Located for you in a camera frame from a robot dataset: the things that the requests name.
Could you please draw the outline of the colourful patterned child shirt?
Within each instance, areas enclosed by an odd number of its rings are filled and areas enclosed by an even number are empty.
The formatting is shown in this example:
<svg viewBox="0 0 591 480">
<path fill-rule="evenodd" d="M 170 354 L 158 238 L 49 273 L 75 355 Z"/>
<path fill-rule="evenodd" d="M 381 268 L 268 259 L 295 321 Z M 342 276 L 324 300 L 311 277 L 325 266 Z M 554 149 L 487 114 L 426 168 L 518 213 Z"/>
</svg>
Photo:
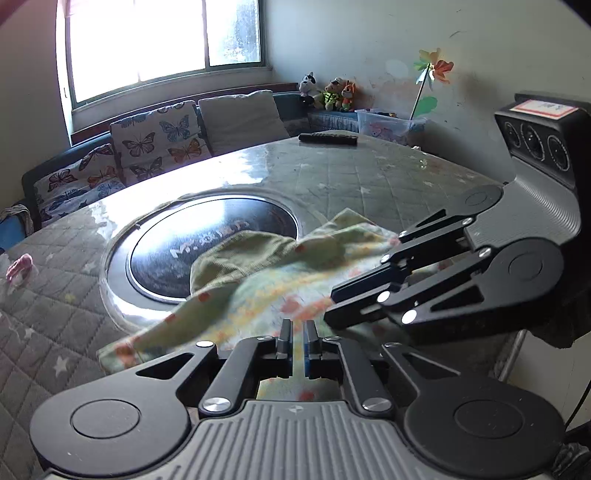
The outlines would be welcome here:
<svg viewBox="0 0 591 480">
<path fill-rule="evenodd" d="M 148 362 L 198 340 L 219 349 L 242 339 L 279 334 L 283 320 L 294 326 L 294 374 L 259 386 L 260 399 L 329 401 L 339 399 L 331 380 L 304 376 L 304 321 L 331 336 L 325 311 L 332 288 L 379 266 L 401 244 L 398 233 L 346 208 L 301 239 L 243 231 L 230 236 L 195 261 L 190 295 L 163 320 L 103 347 L 98 359 L 108 373 Z"/>
</svg>

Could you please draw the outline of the clear plastic storage box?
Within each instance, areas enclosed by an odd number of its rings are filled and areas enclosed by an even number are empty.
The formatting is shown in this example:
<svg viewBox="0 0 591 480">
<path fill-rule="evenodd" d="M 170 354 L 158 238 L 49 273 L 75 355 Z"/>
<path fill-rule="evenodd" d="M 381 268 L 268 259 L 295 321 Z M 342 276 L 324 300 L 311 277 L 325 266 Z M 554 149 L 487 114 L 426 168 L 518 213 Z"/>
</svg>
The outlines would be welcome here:
<svg viewBox="0 0 591 480">
<path fill-rule="evenodd" d="M 403 146 L 421 146 L 426 118 L 408 120 L 369 110 L 356 110 L 359 133 Z"/>
</svg>

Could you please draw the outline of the colourful paper pinwheel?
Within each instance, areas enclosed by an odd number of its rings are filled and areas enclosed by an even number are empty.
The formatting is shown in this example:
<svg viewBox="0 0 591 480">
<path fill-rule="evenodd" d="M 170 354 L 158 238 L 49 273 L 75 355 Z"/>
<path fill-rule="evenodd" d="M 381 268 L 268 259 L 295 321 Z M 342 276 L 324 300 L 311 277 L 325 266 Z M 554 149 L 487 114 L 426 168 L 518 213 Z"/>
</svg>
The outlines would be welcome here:
<svg viewBox="0 0 591 480">
<path fill-rule="evenodd" d="M 413 120 L 417 116 L 425 87 L 428 86 L 430 89 L 433 89 L 436 82 L 449 84 L 449 75 L 453 71 L 455 64 L 452 61 L 445 60 L 442 56 L 442 49 L 438 47 L 433 51 L 420 50 L 419 60 L 414 63 L 414 67 L 419 73 L 416 80 L 418 92 L 409 116 L 410 120 Z"/>
</svg>

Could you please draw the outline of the black round induction cooktop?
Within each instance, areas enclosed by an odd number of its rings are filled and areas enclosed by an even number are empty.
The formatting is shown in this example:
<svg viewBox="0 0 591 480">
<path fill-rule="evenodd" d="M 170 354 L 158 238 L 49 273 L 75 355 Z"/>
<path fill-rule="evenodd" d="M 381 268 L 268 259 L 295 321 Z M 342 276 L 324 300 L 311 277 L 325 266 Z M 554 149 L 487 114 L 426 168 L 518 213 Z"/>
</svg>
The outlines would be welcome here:
<svg viewBox="0 0 591 480">
<path fill-rule="evenodd" d="M 190 294 L 193 263 L 242 232 L 296 239 L 301 225 L 280 200 L 245 192 L 176 200 L 132 222 L 111 250 L 106 278 L 119 298 L 162 310 Z"/>
</svg>

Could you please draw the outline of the black remote control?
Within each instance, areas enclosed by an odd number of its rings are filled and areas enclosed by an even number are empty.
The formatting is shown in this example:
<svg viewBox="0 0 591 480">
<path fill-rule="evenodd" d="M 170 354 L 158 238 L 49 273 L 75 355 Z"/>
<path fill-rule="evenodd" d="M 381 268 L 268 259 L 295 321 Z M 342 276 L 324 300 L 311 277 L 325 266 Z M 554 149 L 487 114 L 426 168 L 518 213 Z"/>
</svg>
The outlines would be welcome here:
<svg viewBox="0 0 591 480">
<path fill-rule="evenodd" d="M 331 134 L 325 132 L 301 133 L 298 141 L 308 145 L 356 147 L 358 137 L 351 135 Z"/>
</svg>

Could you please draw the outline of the orange plush toy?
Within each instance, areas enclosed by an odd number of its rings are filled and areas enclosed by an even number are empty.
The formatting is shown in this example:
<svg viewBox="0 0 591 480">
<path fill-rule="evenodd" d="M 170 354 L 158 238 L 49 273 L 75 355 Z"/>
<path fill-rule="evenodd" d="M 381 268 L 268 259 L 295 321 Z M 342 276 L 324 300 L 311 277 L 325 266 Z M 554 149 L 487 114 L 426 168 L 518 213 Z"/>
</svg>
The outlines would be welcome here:
<svg viewBox="0 0 591 480">
<path fill-rule="evenodd" d="M 344 89 L 342 89 L 342 112 L 353 111 L 353 101 L 355 100 L 356 84 L 351 81 L 346 81 Z"/>
</svg>

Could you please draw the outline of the green brown plush toy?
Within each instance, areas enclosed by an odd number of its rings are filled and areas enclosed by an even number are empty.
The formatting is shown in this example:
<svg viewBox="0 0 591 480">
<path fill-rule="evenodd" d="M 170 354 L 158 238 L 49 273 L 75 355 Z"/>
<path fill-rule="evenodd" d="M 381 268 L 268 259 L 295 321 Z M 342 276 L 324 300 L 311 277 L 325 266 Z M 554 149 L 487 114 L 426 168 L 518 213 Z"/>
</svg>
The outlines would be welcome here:
<svg viewBox="0 0 591 480">
<path fill-rule="evenodd" d="M 324 108 L 327 111 L 339 111 L 342 109 L 342 91 L 345 89 L 346 81 L 337 77 L 325 85 L 322 97 Z"/>
</svg>

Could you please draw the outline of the small pink wrapper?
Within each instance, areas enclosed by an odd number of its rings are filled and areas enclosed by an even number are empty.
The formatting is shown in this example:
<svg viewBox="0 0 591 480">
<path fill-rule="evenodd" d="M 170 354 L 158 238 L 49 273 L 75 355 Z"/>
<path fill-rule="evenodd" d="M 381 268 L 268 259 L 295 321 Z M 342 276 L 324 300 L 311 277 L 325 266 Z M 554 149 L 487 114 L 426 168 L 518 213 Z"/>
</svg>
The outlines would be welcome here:
<svg viewBox="0 0 591 480">
<path fill-rule="evenodd" d="M 6 281 L 11 284 L 22 282 L 34 268 L 32 256 L 28 253 L 21 255 L 16 259 L 6 271 Z"/>
</svg>

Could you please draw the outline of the blue sofa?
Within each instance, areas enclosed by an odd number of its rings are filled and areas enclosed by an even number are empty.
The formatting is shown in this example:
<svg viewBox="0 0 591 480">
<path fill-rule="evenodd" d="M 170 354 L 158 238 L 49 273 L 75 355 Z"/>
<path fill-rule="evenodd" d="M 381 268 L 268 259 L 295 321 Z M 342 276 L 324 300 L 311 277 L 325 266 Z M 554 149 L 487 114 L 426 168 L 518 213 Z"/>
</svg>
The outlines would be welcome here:
<svg viewBox="0 0 591 480">
<path fill-rule="evenodd" d="M 22 177 L 35 229 L 123 188 L 216 155 L 294 137 L 308 130 L 300 93 L 185 100 L 110 123 L 95 136 Z"/>
</svg>

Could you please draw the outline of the black white plush toy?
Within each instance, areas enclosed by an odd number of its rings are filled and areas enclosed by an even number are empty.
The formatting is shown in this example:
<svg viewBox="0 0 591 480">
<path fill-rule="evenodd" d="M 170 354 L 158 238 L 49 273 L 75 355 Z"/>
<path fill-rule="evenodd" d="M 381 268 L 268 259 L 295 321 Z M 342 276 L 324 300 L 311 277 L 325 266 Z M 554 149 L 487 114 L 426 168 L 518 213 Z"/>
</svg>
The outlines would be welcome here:
<svg viewBox="0 0 591 480">
<path fill-rule="evenodd" d="M 314 72 L 304 75 L 304 78 L 301 79 L 301 82 L 298 84 L 298 90 L 300 91 L 301 104 L 303 104 L 304 107 L 317 110 L 325 108 L 324 91 L 318 87 Z"/>
</svg>

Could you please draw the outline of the blue folded cloth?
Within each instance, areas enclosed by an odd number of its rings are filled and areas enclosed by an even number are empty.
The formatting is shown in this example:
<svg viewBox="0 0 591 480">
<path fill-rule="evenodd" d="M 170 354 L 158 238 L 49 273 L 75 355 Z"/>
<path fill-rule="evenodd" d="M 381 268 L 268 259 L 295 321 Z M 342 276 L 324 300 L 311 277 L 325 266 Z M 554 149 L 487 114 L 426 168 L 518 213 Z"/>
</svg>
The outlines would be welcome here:
<svg viewBox="0 0 591 480">
<path fill-rule="evenodd" d="M 2 253 L 20 243 L 35 231 L 30 210 L 23 203 L 17 203 L 2 209 L 0 221 L 0 248 Z"/>
</svg>

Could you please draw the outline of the plain white cushion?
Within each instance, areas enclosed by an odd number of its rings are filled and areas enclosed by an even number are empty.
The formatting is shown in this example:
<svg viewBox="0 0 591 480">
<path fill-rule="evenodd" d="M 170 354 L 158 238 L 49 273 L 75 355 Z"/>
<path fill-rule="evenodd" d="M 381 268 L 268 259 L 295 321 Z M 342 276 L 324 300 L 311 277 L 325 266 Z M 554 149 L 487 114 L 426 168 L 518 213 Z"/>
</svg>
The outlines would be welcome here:
<svg viewBox="0 0 591 480">
<path fill-rule="evenodd" d="M 205 98 L 198 107 L 214 155 L 290 137 L 270 90 Z"/>
</svg>

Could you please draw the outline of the butterfly print cushion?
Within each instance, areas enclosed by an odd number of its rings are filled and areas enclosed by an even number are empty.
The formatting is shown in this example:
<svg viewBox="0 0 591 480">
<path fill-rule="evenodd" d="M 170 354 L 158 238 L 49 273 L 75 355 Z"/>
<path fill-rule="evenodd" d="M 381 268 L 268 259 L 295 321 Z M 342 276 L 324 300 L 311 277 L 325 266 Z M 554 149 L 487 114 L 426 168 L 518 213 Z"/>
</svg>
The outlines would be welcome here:
<svg viewBox="0 0 591 480">
<path fill-rule="evenodd" d="M 41 226 L 46 227 L 124 188 L 112 146 L 100 145 L 80 160 L 33 184 Z"/>
<path fill-rule="evenodd" d="M 109 129 L 127 186 L 211 158 L 192 100 L 125 117 Z"/>
</svg>

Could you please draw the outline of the window with metal frame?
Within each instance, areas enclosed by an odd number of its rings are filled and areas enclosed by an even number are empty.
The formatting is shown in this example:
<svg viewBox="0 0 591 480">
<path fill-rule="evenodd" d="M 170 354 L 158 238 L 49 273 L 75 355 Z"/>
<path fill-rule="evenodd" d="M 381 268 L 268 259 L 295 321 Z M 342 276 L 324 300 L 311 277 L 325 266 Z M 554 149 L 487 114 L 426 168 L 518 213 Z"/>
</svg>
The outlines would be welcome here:
<svg viewBox="0 0 591 480">
<path fill-rule="evenodd" d="M 74 108 L 161 80 L 263 65 L 259 1 L 62 4 Z"/>
</svg>

